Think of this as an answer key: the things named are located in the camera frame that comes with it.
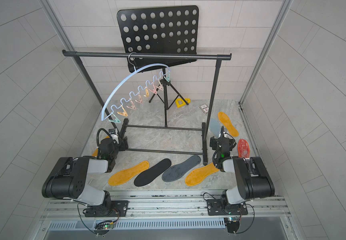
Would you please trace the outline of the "grey orange-edged insole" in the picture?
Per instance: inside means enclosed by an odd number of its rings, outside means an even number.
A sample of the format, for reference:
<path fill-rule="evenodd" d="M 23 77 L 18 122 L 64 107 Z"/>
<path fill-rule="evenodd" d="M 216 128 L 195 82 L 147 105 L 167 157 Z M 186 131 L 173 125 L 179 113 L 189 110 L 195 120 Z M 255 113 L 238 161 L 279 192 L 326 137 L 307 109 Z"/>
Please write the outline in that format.
<path fill-rule="evenodd" d="M 237 144 L 237 150 L 240 158 L 250 158 L 250 146 L 247 140 L 240 139 Z"/>

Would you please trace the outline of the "beige yellow-edged insole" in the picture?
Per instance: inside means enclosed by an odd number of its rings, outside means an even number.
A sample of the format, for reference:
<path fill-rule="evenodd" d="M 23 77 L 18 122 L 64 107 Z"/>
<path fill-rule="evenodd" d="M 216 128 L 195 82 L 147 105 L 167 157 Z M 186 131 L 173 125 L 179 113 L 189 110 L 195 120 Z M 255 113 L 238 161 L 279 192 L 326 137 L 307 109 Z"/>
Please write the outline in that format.
<path fill-rule="evenodd" d="M 226 127 L 228 133 L 232 136 L 232 137 L 238 137 L 239 136 L 239 132 L 238 130 L 234 127 L 234 125 L 232 124 L 229 116 L 224 113 L 224 112 L 219 112 L 217 114 L 219 121 Z"/>

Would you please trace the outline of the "yellow insole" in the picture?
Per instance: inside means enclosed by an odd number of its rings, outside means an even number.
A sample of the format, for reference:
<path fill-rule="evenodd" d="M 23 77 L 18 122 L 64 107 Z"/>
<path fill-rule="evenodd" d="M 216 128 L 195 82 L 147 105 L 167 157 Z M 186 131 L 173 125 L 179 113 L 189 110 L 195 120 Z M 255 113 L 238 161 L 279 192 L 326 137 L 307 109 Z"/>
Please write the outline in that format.
<path fill-rule="evenodd" d="M 125 184 L 136 175 L 148 170 L 149 167 L 150 163 L 148 161 L 143 161 L 132 168 L 121 170 L 109 178 L 108 184 L 110 186 L 119 186 Z"/>

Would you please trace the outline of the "grey yellow-edged insole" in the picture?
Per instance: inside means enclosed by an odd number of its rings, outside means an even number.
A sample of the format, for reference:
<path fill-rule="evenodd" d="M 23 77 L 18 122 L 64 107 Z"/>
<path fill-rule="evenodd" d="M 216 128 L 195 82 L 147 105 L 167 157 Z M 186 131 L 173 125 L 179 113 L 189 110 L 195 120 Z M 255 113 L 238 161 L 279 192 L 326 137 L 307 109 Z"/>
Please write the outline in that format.
<path fill-rule="evenodd" d="M 218 171 L 219 169 L 217 169 L 214 164 L 194 169 L 186 176 L 185 184 L 189 187 L 196 186 L 202 183 L 208 176 Z"/>

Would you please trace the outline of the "white black insole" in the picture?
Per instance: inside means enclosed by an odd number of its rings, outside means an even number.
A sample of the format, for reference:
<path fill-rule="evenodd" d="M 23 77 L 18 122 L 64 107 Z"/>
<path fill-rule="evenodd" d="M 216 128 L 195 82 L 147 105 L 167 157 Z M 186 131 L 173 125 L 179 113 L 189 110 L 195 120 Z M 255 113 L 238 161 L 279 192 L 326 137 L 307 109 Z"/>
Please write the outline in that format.
<path fill-rule="evenodd" d="M 172 165 L 172 161 L 170 159 L 163 159 L 150 169 L 147 169 L 141 172 L 135 179 L 134 185 L 136 187 L 143 187 L 151 182 L 153 182 L 158 176 L 163 174 L 167 169 L 169 169 Z"/>

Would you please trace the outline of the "grey dark-edged insole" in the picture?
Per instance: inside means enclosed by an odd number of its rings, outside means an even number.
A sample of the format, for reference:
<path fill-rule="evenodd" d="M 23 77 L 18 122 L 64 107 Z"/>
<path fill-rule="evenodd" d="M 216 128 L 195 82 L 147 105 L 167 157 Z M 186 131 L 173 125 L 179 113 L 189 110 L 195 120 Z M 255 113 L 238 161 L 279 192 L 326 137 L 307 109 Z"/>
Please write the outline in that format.
<path fill-rule="evenodd" d="M 162 175 L 164 182 L 174 182 L 182 178 L 189 170 L 200 164 L 201 157 L 193 155 L 184 162 L 174 165 L 166 170 Z"/>

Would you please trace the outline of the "light blue clip hanger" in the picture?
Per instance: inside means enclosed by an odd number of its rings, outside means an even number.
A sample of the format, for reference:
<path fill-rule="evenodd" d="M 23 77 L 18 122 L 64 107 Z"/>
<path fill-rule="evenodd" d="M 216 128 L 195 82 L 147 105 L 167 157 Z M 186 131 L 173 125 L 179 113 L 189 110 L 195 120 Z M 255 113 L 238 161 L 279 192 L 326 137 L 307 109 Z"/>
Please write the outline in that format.
<path fill-rule="evenodd" d="M 131 64 L 132 72 L 119 82 L 109 94 L 102 107 L 101 121 L 108 120 L 108 116 L 111 115 L 115 115 L 119 119 L 123 117 L 118 114 L 118 112 L 122 111 L 121 106 L 124 107 L 127 113 L 128 110 L 135 111 L 137 109 L 136 104 L 142 104 L 145 99 L 164 91 L 163 82 L 169 83 L 164 79 L 164 74 L 171 73 L 171 68 L 167 64 L 152 63 L 145 66 L 137 66 L 136 53 L 128 54 L 127 59 L 128 63 Z M 154 75 L 147 74 L 143 82 L 137 81 L 134 84 L 131 82 L 131 79 L 136 78 L 137 75 L 142 75 L 149 70 L 156 72 L 157 69 L 160 69 L 159 73 Z"/>

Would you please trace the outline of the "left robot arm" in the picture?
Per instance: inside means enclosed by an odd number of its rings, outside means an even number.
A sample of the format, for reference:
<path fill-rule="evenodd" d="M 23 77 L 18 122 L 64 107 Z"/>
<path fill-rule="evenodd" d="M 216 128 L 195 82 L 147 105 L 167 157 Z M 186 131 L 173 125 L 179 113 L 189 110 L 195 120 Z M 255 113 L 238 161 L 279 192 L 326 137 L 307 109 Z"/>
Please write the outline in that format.
<path fill-rule="evenodd" d="M 112 203 L 110 193 L 86 183 L 88 174 L 110 173 L 118 153 L 129 148 L 128 138 L 117 129 L 100 128 L 96 135 L 97 156 L 61 157 L 42 186 L 42 196 L 50 199 L 67 199 L 87 208 L 85 217 L 120 216 Z"/>

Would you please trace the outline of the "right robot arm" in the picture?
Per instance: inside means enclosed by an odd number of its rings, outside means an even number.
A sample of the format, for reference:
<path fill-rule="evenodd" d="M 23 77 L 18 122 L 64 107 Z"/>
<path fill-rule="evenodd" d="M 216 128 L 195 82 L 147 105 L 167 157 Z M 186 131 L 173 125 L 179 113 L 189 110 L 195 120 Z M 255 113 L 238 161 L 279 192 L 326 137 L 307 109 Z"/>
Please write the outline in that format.
<path fill-rule="evenodd" d="M 227 137 L 210 139 L 210 147 L 215 151 L 212 157 L 214 166 L 221 172 L 234 173 L 236 178 L 237 185 L 224 190 L 221 195 L 221 207 L 227 214 L 251 199 L 275 195 L 274 184 L 262 159 L 233 157 L 230 151 L 235 145 L 236 141 Z"/>

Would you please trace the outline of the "black clothes rack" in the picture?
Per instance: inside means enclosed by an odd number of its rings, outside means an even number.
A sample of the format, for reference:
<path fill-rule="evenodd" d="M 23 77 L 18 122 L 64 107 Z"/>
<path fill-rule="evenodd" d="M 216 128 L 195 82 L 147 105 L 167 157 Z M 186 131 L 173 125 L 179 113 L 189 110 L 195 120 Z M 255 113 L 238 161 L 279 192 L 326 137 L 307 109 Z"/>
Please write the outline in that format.
<path fill-rule="evenodd" d="M 99 100 L 101 106 L 104 106 L 104 101 L 98 93 L 96 87 L 94 86 L 91 77 L 89 76 L 86 68 L 84 67 L 81 57 L 95 57 L 95 58 L 127 58 L 130 53 L 99 53 L 99 52 L 71 52 L 62 50 L 62 53 L 65 57 L 72 57 L 74 61 L 77 63 L 78 68 L 82 71 L 83 76 L 86 78 L 86 81 L 92 87 L 92 90 L 96 97 Z M 202 123 L 202 127 L 200 129 L 196 128 L 174 128 L 168 127 L 165 125 L 164 127 L 157 126 L 141 126 L 141 125 L 130 125 L 129 119 L 125 118 L 122 122 L 122 128 L 120 131 L 120 136 L 122 139 L 122 143 L 119 146 L 119 151 L 133 151 L 133 152 L 148 152 L 148 153 L 165 153 L 165 154 L 180 154 L 180 155 L 194 155 L 195 152 L 180 152 L 180 151 L 165 151 L 165 150 L 147 150 L 147 149 L 130 149 L 127 145 L 127 138 L 125 136 L 127 128 L 145 128 L 145 129 L 162 129 L 162 130 L 178 130 L 178 131 L 201 131 L 202 136 L 202 152 L 197 153 L 197 155 L 201 155 L 203 159 L 203 165 L 208 165 L 208 154 L 207 154 L 207 134 L 209 129 L 209 121 L 211 119 L 212 107 L 214 103 L 215 91 L 218 82 L 219 72 L 222 61 L 229 61 L 232 58 L 232 54 L 229 55 L 183 55 L 183 54 L 142 54 L 136 53 L 136 59 L 163 59 L 163 60 L 188 60 L 192 62 L 193 60 L 215 60 L 215 74 L 212 85 L 212 92 L 210 97 L 209 104 L 209 112 L 207 113 L 207 120 L 205 123 Z M 167 86 L 169 83 L 163 82 L 163 86 Z M 118 129 L 116 123 L 112 123 L 114 128 Z"/>

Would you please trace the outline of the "green clothes peg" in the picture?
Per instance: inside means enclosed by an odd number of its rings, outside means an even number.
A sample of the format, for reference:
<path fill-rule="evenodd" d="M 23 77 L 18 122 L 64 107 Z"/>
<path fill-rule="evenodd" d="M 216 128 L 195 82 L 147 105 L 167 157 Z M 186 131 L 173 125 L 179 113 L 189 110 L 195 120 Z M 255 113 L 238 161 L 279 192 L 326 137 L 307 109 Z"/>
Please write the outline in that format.
<path fill-rule="evenodd" d="M 121 123 L 121 120 L 118 117 L 116 117 L 115 115 L 108 116 L 108 120 L 111 123 L 116 123 L 116 124 L 120 124 Z"/>
<path fill-rule="evenodd" d="M 165 79 L 167 82 L 170 82 L 170 81 L 171 81 L 170 73 L 164 74 L 164 79 Z"/>

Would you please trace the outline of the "right circuit board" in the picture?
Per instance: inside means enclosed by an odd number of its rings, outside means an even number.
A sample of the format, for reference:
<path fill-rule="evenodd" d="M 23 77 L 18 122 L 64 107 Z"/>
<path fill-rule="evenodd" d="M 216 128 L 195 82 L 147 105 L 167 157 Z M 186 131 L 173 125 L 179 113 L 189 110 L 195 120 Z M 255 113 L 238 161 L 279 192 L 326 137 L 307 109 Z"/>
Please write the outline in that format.
<path fill-rule="evenodd" d="M 236 218 L 224 218 L 226 230 L 229 234 L 236 235 L 240 229 L 240 221 Z"/>

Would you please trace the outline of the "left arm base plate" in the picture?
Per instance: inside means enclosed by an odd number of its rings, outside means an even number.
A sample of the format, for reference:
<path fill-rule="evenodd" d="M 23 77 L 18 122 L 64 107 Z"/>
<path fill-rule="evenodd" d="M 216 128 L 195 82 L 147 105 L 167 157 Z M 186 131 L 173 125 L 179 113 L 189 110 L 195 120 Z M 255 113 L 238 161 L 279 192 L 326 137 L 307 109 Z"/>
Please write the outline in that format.
<path fill-rule="evenodd" d="M 103 203 L 100 206 L 90 206 L 83 210 L 85 217 L 125 217 L 128 210 L 129 201 L 111 201 L 111 204 Z"/>

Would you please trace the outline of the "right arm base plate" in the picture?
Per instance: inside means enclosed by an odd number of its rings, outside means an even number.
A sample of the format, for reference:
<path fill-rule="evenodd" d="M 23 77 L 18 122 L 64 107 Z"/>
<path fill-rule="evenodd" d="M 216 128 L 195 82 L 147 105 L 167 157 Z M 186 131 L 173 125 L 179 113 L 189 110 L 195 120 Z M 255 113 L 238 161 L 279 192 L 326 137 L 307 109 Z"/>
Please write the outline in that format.
<path fill-rule="evenodd" d="M 207 211 L 209 216 L 244 216 L 248 215 L 246 205 L 236 204 L 230 205 L 222 200 L 208 199 Z"/>

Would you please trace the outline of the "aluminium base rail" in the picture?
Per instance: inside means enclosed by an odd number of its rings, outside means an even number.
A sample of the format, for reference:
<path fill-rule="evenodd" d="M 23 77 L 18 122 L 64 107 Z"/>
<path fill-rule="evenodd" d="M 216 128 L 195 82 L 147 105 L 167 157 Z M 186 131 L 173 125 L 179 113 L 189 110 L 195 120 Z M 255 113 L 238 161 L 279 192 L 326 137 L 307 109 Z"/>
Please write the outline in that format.
<path fill-rule="evenodd" d="M 220 199 L 221 190 L 112 191 L 112 201 L 128 201 L 125 219 L 206 218 L 208 200 Z M 255 198 L 244 204 L 248 217 L 289 217 L 284 197 Z M 39 219 L 78 220 L 84 206 L 70 200 L 49 200 Z"/>

